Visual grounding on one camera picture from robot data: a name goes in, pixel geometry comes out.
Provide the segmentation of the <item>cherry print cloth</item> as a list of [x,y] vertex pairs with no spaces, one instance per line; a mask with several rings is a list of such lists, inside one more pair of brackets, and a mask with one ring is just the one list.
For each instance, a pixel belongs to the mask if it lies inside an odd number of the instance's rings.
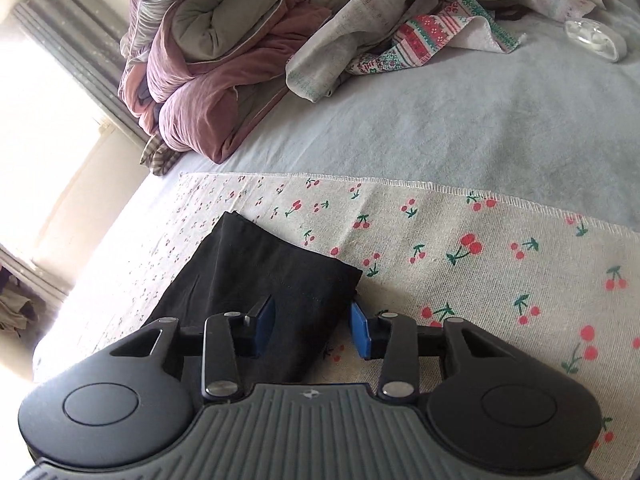
[[586,386],[603,419],[589,469],[639,463],[639,235],[489,192],[292,174],[182,172],[145,184],[105,235],[50,332],[37,382],[139,328],[227,211],[361,272],[371,311],[457,315]]

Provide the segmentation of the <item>striped brown cloth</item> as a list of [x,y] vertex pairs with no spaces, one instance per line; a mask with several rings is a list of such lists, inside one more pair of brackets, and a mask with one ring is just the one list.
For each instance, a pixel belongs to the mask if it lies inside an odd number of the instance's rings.
[[140,157],[140,165],[145,166],[153,176],[163,177],[174,168],[182,156],[182,153],[172,150],[164,139],[155,133],[145,144]]

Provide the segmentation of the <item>hanging clothes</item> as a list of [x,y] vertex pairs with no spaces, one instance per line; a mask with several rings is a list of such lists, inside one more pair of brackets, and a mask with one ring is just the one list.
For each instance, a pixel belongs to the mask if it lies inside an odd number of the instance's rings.
[[38,321],[32,297],[21,282],[4,266],[1,268],[1,331],[21,338]]

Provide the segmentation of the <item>light blue bed sheet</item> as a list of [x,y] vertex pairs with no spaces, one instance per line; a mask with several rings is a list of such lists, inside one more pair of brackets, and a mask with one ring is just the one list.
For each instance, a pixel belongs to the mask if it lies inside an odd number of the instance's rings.
[[426,181],[639,225],[639,3],[605,0],[615,64],[536,14],[509,54],[439,52],[420,68],[350,78],[311,103],[286,96],[223,172]]

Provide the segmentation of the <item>window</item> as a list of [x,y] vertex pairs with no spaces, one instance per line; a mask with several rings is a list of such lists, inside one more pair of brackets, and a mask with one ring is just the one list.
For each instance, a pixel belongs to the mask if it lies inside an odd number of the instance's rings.
[[50,223],[104,118],[46,48],[16,21],[1,23],[1,244],[68,284],[73,251]]

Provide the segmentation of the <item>pink grey quilt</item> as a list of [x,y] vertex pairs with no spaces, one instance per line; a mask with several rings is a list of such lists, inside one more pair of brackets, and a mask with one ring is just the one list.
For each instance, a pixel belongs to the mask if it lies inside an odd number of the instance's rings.
[[288,92],[285,65],[349,0],[130,0],[119,96],[149,137],[220,164]]

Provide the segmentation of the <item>right grey curtain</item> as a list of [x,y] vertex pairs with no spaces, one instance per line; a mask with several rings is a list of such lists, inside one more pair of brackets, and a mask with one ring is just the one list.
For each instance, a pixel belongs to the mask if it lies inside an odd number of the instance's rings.
[[118,96],[125,22],[103,0],[21,0],[10,13],[134,143],[148,135]]

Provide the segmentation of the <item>patterned white blanket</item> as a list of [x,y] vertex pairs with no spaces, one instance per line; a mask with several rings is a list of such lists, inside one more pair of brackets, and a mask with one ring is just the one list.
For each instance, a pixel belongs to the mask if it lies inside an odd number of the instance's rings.
[[485,8],[509,2],[559,23],[596,7],[590,0],[349,0],[288,61],[286,84],[296,96],[317,102],[344,74],[423,66],[444,47],[510,53],[520,40]]

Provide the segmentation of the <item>clear plastic case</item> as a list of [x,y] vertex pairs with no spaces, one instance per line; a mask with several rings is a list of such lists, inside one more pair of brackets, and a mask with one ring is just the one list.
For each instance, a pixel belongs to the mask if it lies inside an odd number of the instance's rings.
[[591,18],[566,21],[564,32],[570,42],[609,63],[618,63],[626,58],[624,37],[603,23]]

